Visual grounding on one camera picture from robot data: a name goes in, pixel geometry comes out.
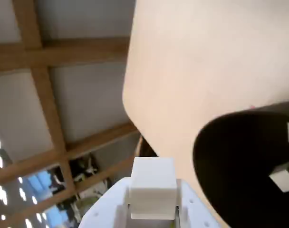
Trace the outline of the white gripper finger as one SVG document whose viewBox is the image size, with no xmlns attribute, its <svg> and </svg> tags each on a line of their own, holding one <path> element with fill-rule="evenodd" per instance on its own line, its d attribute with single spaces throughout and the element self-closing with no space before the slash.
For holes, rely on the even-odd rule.
<svg viewBox="0 0 289 228">
<path fill-rule="evenodd" d="M 82 217 L 80 228 L 126 228 L 130 178 L 114 184 Z"/>
<path fill-rule="evenodd" d="M 189 184 L 177 179 L 176 228 L 219 228 L 220 225 Z"/>
</svg>

